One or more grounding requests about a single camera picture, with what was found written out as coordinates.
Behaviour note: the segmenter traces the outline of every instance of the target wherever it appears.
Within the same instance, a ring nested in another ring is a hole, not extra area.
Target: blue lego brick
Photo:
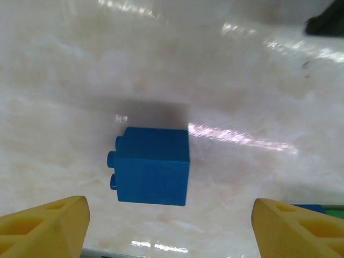
[[[120,202],[184,206],[190,170],[186,130],[128,127],[107,166]]]
[[[295,204],[295,206],[326,214],[325,209],[321,205],[318,205],[318,204]]]

